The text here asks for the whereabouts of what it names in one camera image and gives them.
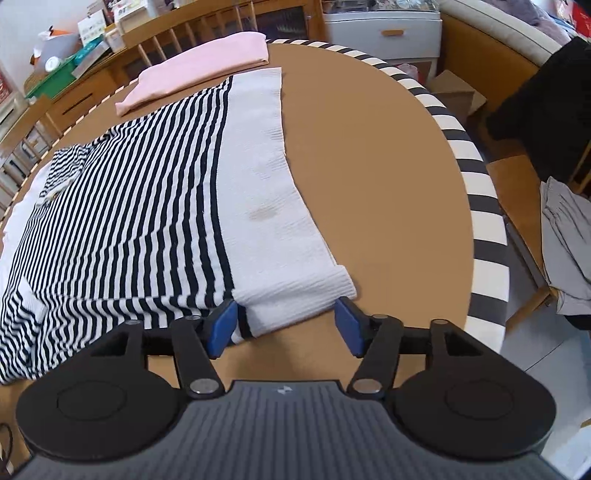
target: cable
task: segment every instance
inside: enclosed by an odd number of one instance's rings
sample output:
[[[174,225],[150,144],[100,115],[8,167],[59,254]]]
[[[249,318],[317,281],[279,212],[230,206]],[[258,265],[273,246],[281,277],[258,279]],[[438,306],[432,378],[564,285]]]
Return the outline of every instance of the cable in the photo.
[[[2,428],[6,428],[7,432],[8,432],[8,450],[6,451],[6,458],[2,459],[2,463],[0,463],[0,473],[3,473],[4,470],[6,470],[6,466],[8,465],[8,461],[10,460],[10,457],[12,455],[12,444],[13,444],[13,437],[12,437],[12,429],[10,428],[10,425],[8,423],[0,423],[0,430],[2,430]]]

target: green box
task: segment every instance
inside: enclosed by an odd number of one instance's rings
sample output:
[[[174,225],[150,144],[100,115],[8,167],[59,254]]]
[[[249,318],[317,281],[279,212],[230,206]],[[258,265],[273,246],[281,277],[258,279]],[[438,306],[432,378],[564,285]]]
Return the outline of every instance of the green box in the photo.
[[[74,55],[68,58],[60,67],[55,71],[51,72],[36,87],[27,94],[27,98],[36,97],[39,98],[45,94],[49,98],[57,96],[64,88],[74,82],[76,78],[72,75],[72,72],[76,68],[74,65]]]

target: floor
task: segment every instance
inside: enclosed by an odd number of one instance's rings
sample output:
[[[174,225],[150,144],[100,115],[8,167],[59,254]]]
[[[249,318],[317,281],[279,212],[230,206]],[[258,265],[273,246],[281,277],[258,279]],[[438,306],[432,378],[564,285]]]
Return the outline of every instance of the floor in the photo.
[[[533,292],[535,284],[510,245],[509,316]],[[540,307],[509,332],[501,354],[544,384],[554,396],[557,416],[543,456],[568,478],[578,478],[583,464],[591,466],[591,340],[587,332],[556,314],[556,304]]]

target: gray folded clothes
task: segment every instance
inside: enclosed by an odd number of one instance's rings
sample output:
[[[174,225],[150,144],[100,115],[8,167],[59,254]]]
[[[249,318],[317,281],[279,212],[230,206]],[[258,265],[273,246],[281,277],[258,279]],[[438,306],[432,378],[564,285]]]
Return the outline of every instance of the gray folded clothes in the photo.
[[[591,202],[552,177],[540,185],[542,253],[558,313],[591,314]]]

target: round black disc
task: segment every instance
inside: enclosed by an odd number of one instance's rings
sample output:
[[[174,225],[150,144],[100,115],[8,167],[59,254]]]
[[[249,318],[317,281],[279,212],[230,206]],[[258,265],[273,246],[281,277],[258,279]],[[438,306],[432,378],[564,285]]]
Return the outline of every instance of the round black disc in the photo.
[[[57,369],[27,388],[17,422],[30,448],[70,461],[110,460],[157,440],[178,396],[166,380],[113,357]]]
[[[408,434],[467,460],[539,450],[556,416],[550,393],[516,367],[462,360],[421,372],[394,392],[391,408]]]

